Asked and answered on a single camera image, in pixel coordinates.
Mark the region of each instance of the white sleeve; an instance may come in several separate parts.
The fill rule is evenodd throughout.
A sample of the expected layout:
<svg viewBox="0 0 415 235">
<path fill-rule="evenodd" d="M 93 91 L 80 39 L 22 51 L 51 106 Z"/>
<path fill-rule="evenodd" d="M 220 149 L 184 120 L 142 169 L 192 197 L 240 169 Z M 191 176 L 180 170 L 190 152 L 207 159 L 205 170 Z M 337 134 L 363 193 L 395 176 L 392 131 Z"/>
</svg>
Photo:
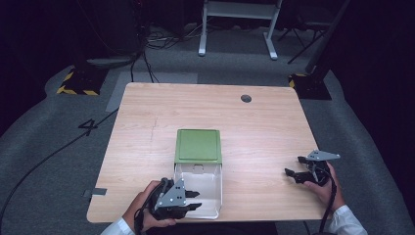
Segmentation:
<svg viewBox="0 0 415 235">
<path fill-rule="evenodd" d="M 101 235 L 135 235 L 125 220 L 121 217 L 114 223 L 110 224 Z"/>
<path fill-rule="evenodd" d="M 367 231 L 347 205 L 335 211 L 329 226 L 329 232 L 338 235 L 367 235 Z"/>
</svg>

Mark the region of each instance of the human hand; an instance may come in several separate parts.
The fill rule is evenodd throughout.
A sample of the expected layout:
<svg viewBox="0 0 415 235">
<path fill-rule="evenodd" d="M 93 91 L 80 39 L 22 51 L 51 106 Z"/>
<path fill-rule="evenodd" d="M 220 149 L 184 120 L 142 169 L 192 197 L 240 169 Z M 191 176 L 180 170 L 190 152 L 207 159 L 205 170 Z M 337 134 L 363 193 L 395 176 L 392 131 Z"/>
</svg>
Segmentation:
<svg viewBox="0 0 415 235">
<path fill-rule="evenodd" d="M 335 169 L 329 163 L 327 163 L 327 166 L 329 167 L 330 173 L 332 174 L 332 177 L 335 180 L 337 186 L 335 201 L 333 202 L 333 206 L 331 207 L 332 212 L 335 212 L 338 208 L 345 205 L 346 202 L 343 198 L 341 186 L 339 183 L 339 179 L 337 178 Z M 332 179 L 329 179 L 329 181 L 322 187 L 310 181 L 305 181 L 303 185 L 307 186 L 309 190 L 315 193 L 321 200 L 321 202 L 323 202 L 323 204 L 326 205 L 326 207 L 329 205 L 330 198 L 332 195 Z"/>
<path fill-rule="evenodd" d="M 132 231 L 134 230 L 134 216 L 137 210 L 143 207 L 144 202 L 149 197 L 150 193 L 160 184 L 159 181 L 153 180 L 144 190 L 140 192 L 135 199 L 132 201 L 131 205 L 128 207 L 127 211 L 124 213 L 122 218 L 128 224 Z M 142 232 L 147 231 L 152 227 L 167 227 L 169 225 L 176 224 L 176 220 L 172 218 L 156 220 L 147 209 L 144 210 L 144 220 L 143 220 L 143 229 Z"/>
</svg>

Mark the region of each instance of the table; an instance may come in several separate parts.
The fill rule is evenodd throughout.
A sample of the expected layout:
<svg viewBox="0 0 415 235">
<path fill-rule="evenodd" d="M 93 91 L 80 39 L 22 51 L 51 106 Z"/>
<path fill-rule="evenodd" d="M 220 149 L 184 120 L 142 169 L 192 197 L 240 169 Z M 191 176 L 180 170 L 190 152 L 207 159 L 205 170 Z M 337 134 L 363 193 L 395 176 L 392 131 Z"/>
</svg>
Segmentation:
<svg viewBox="0 0 415 235">
<path fill-rule="evenodd" d="M 305 171 L 297 156 L 317 148 L 294 89 L 129 83 L 96 184 L 108 191 L 92 197 L 89 221 L 115 221 L 151 180 L 173 176 L 180 128 L 220 130 L 223 205 L 215 221 L 322 217 L 318 198 L 284 171 Z"/>
<path fill-rule="evenodd" d="M 199 44 L 199 55 L 206 54 L 207 47 L 207 25 L 208 16 L 211 17 L 231 17 L 231 18 L 248 18 L 271 20 L 268 32 L 264 32 L 266 47 L 268 48 L 269 57 L 271 60 L 277 60 L 278 56 L 272 43 L 271 36 L 274 31 L 275 23 L 277 22 L 278 14 L 280 12 L 282 0 L 277 1 L 277 4 L 254 4 L 254 3 L 238 3 L 238 2 L 216 2 L 205 0 L 204 14 L 202 18 L 202 35 Z"/>
</svg>

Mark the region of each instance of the black cable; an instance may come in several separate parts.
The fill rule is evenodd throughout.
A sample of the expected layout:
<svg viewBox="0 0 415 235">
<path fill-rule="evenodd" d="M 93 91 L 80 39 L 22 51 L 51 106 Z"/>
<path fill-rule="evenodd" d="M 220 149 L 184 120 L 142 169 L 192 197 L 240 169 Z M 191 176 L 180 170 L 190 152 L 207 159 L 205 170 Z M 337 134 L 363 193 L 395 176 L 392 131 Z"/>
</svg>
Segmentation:
<svg viewBox="0 0 415 235">
<path fill-rule="evenodd" d="M 200 36 L 200 35 L 194 35 L 194 36 L 191 35 L 197 29 L 202 29 L 202 25 L 201 24 L 197 25 L 195 28 L 193 28 L 193 29 L 189 30 L 188 32 L 184 33 L 185 36 L 182 39 L 177 38 L 177 37 L 166 37 L 166 36 L 164 36 L 164 34 L 161 31 L 153 31 L 149 35 L 148 41 L 163 41 L 163 45 L 155 45 L 155 44 L 152 44 L 152 43 L 148 42 L 146 47 L 148 47 L 150 49 L 154 49 L 154 50 L 169 49 L 169 48 L 173 47 L 174 45 L 176 45 L 178 42 L 186 42 L 186 41 L 191 40 L 194 37 Z"/>
<path fill-rule="evenodd" d="M 63 147 L 61 147 L 60 149 L 56 150 L 55 152 L 53 152 L 52 154 L 50 154 L 49 156 L 47 156 L 46 158 L 44 158 L 42 161 L 40 161 L 37 165 L 35 165 L 33 168 L 31 168 L 25 175 L 24 177 L 21 178 L 21 180 L 16 184 L 16 186 L 12 189 L 12 191 L 10 192 L 9 196 L 7 197 L 2 210 L 0 212 L 0 235 L 1 235 L 1 230 L 2 230 L 2 223 L 3 223 L 3 217 L 4 217 L 4 213 L 6 211 L 6 207 L 9 205 L 10 200 L 12 199 L 13 195 L 15 194 L 16 190 L 18 190 L 19 186 L 21 186 L 21 184 L 24 182 L 25 179 L 27 179 L 27 177 L 34 172 L 38 167 L 40 167 L 42 164 L 44 164 L 46 161 L 48 161 L 50 158 L 52 158 L 53 156 L 55 156 L 56 154 L 58 154 L 59 152 L 63 151 L 66 147 L 70 146 L 71 144 L 73 144 L 74 142 L 76 142 L 77 140 L 79 140 L 80 138 L 82 138 L 83 136 L 87 135 L 92 129 L 97 128 L 98 125 L 100 125 L 103 121 L 105 121 L 107 118 L 109 118 L 110 116 L 112 116 L 113 114 L 115 114 L 118 111 L 118 109 L 112 111 L 109 115 L 107 115 L 106 117 L 104 117 L 102 120 L 98 121 L 95 125 L 90 126 L 86 131 L 84 131 L 82 134 L 80 134 L 79 136 L 77 136 L 76 138 L 74 138 L 73 140 L 71 140 L 68 144 L 64 145 Z"/>
<path fill-rule="evenodd" d="M 310 229 L 309 229 L 309 227 L 308 227 L 307 222 L 304 220 L 302 223 L 304 224 L 304 227 L 305 227 L 305 229 L 307 230 L 307 235 L 311 235 L 311 232 L 310 232 Z"/>
<path fill-rule="evenodd" d="M 131 67 L 130 67 L 131 82 L 134 82 L 134 74 L 133 74 L 133 72 L 132 72 L 132 69 L 133 69 L 133 67 L 134 67 L 135 62 L 138 60 L 138 57 L 139 57 L 139 54 L 137 53 L 137 54 L 135 55 L 135 59 L 134 59 L 134 61 L 131 63 Z"/>
<path fill-rule="evenodd" d="M 146 201 L 144 202 L 143 206 L 135 212 L 135 214 L 134 214 L 134 229 L 135 230 L 140 229 L 139 226 L 143 226 L 143 223 L 144 223 L 144 210 L 147 209 L 147 205 L 149 204 L 149 201 L 153 197 L 153 194 L 155 194 L 156 190 L 158 190 L 162 185 L 163 185 L 162 192 L 164 192 L 165 188 L 167 187 L 167 184 L 168 184 L 168 179 L 167 178 L 162 178 L 161 183 L 158 186 L 156 186 L 156 188 L 154 188 L 152 190 L 149 197 L 147 197 Z M 141 231 L 135 231 L 135 232 L 137 234 L 140 234 L 140 235 L 142 234 Z"/>
<path fill-rule="evenodd" d="M 319 169 L 321 171 L 323 171 L 326 175 L 328 175 L 332 181 L 332 194 L 330 196 L 330 201 L 329 204 L 327 205 L 327 209 L 324 212 L 323 218 L 321 219 L 321 223 L 320 223 L 320 229 L 319 232 L 323 232 L 324 231 L 324 226 L 326 225 L 326 221 L 327 221 L 327 217 L 329 216 L 330 210 L 333 206 L 333 203 L 335 202 L 335 198 L 336 198 L 336 192 L 337 192 L 337 186 L 335 183 L 335 179 L 333 178 L 333 176 L 327 172 L 325 169 L 317 167 L 316 169 Z"/>
<path fill-rule="evenodd" d="M 146 51 L 145 50 L 143 51 L 143 57 L 144 57 L 144 62 L 146 63 L 146 66 L 147 66 L 147 71 L 149 72 L 150 79 L 152 80 L 153 83 L 155 83 L 155 80 L 158 83 L 160 83 L 159 80 L 156 78 L 156 76 L 152 72 L 152 66 L 147 61 L 147 56 L 146 56 Z"/>
</svg>

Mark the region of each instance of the green lid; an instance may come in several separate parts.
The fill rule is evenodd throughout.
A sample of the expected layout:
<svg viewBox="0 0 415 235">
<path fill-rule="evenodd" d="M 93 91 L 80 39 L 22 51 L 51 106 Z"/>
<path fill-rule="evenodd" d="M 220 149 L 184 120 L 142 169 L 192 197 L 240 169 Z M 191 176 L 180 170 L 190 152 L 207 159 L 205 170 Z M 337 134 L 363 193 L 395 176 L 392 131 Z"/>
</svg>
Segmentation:
<svg viewBox="0 0 415 235">
<path fill-rule="evenodd" d="M 176 164 L 222 164 L 220 134 L 212 129 L 179 129 Z"/>
</svg>

